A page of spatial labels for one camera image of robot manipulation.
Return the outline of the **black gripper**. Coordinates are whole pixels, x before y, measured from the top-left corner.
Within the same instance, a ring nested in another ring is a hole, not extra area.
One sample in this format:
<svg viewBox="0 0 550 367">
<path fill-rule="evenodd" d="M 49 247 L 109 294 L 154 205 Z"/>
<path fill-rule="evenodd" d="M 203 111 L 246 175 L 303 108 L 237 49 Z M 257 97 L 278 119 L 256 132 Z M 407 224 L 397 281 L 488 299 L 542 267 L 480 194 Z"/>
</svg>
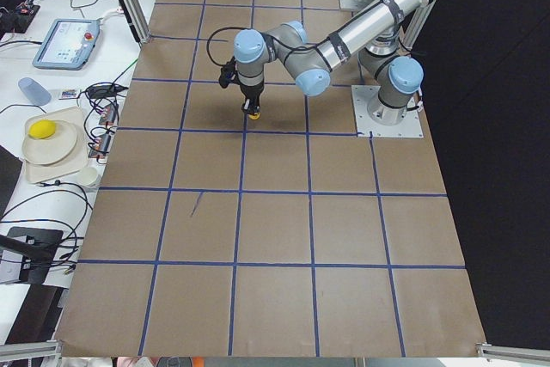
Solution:
<svg viewBox="0 0 550 367">
<path fill-rule="evenodd" d="M 253 115 L 260 115 L 260 95 L 263 92 L 263 83 L 252 86 L 240 83 L 240 90 L 245 96 L 242 111 L 249 113 L 249 110 L 253 110 Z"/>
</svg>

